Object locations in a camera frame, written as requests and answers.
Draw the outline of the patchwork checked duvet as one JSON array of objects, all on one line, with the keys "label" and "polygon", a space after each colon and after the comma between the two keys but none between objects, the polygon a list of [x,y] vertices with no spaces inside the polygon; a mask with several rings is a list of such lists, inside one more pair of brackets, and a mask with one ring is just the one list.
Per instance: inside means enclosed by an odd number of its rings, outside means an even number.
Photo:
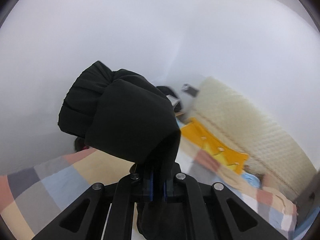
[{"label": "patchwork checked duvet", "polygon": [[[292,239],[297,208],[280,191],[252,187],[184,136],[177,162],[182,172],[201,183],[225,184],[285,238]],[[91,148],[3,175],[1,217],[16,239],[32,239],[92,184],[115,183],[128,174],[130,165]]]}]

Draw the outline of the white tablet device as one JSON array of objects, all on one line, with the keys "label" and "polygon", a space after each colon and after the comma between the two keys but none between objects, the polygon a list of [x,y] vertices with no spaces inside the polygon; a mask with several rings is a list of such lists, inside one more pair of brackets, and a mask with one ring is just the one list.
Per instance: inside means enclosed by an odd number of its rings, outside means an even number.
[{"label": "white tablet device", "polygon": [[167,98],[170,101],[173,108],[175,108],[176,105],[178,105],[180,103],[180,99],[178,99],[172,95],[167,95]]}]

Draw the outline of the cream quilted headboard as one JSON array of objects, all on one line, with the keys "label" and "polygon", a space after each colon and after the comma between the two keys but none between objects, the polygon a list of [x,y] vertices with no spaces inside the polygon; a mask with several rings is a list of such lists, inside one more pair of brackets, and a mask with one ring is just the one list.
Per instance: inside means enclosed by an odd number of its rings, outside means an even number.
[{"label": "cream quilted headboard", "polygon": [[229,148],[247,153],[247,171],[271,173],[290,200],[296,199],[317,173],[302,148],[276,121],[212,77],[200,84],[188,115]]}]

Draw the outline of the black puffer jacket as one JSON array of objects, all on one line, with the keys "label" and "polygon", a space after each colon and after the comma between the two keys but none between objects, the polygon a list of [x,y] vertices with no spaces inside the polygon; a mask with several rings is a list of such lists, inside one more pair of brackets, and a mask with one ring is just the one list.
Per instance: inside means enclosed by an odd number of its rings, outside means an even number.
[{"label": "black puffer jacket", "polygon": [[152,201],[137,204],[137,228],[146,239],[186,238],[181,204],[163,201],[181,138],[165,94],[137,73],[97,61],[73,83],[58,126],[152,178]]}]

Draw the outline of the light blue pillow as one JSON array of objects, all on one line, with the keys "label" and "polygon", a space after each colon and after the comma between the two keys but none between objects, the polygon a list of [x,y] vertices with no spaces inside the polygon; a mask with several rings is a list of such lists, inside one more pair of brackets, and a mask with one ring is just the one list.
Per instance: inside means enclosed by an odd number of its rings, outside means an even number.
[{"label": "light blue pillow", "polygon": [[247,181],[249,183],[249,185],[251,185],[252,187],[255,187],[258,189],[261,187],[261,181],[257,176],[244,171],[242,173],[241,177],[245,181]]}]

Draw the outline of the wooden bedside table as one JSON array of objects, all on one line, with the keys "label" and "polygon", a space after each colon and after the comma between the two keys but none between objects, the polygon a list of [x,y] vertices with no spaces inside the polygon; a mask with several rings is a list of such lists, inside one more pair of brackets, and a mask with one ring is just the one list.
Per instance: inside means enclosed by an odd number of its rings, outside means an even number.
[{"label": "wooden bedside table", "polygon": [[185,115],[185,112],[177,112],[177,113],[175,113],[176,117],[180,117],[180,116],[183,116],[183,115]]}]

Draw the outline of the dark grey wardrobe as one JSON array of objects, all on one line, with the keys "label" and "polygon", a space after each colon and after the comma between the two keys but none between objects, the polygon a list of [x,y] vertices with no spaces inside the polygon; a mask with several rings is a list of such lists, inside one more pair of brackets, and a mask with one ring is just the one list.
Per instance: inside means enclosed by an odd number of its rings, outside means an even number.
[{"label": "dark grey wardrobe", "polygon": [[313,177],[308,186],[295,199],[294,203],[297,207],[296,226],[299,226],[306,220],[316,207],[319,207],[319,172]]}]

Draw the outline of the black bag on nightstand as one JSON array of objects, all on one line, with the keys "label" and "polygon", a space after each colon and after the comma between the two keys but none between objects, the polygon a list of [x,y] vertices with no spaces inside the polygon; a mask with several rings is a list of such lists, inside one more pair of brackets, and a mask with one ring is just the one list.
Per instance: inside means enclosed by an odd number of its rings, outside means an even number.
[{"label": "black bag on nightstand", "polygon": [[168,86],[157,86],[157,88],[169,99],[175,113],[182,110],[181,100],[178,95]]}]

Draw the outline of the yellow orange pillow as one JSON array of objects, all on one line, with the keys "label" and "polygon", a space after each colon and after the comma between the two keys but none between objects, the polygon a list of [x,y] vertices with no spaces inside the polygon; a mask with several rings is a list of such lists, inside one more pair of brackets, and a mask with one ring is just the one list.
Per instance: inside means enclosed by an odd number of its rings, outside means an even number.
[{"label": "yellow orange pillow", "polygon": [[236,174],[242,175],[245,162],[249,159],[249,155],[229,148],[217,139],[213,133],[208,131],[196,118],[191,118],[186,125],[181,127],[181,134],[202,150],[206,151],[213,159]]}]

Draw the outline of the grey wall socket plate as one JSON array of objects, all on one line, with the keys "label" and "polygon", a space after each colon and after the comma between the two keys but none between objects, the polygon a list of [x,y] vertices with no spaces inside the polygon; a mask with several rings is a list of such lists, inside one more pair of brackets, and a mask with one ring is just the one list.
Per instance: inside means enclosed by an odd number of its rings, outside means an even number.
[{"label": "grey wall socket plate", "polygon": [[197,88],[195,88],[192,85],[187,84],[187,83],[183,84],[181,91],[183,91],[184,93],[188,94],[189,96],[191,96],[193,98],[197,97],[197,95],[199,93],[199,90]]}]

